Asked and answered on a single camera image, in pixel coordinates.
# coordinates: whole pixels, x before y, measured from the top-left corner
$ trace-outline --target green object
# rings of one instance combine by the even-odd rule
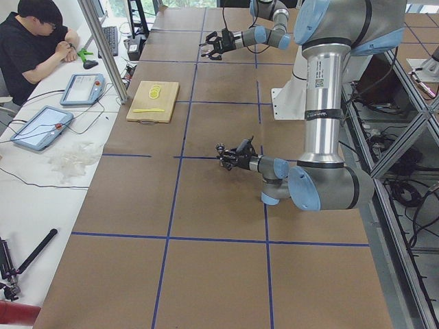
[[[85,58],[86,55],[93,55],[92,52],[87,51],[87,49],[85,49],[85,48],[82,48],[81,50],[79,50],[79,51],[77,52],[77,54],[78,54],[78,56],[81,57],[81,60],[82,60],[83,63],[85,63],[85,61],[87,60],[87,59]]]

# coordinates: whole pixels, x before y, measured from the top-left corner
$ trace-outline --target red object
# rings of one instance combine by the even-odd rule
[[[41,307],[0,300],[0,324],[33,326]]]

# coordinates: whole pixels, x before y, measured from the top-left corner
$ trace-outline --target man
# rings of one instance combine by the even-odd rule
[[[76,60],[78,34],[62,25],[52,0],[20,0],[0,24],[0,68],[13,102],[22,105],[61,61]]]

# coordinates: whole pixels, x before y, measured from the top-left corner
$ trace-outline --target metal post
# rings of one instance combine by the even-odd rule
[[[119,70],[117,69],[115,59],[111,54],[110,47],[108,46],[105,35],[102,31],[101,23],[97,17],[95,6],[93,5],[92,0],[78,0],[78,3],[80,4],[88,27],[90,28],[91,35],[93,36],[93,39],[95,39],[97,48],[102,55],[102,60],[104,61],[111,82],[115,87],[121,103],[125,103],[128,99],[128,94],[125,86],[123,85]]]

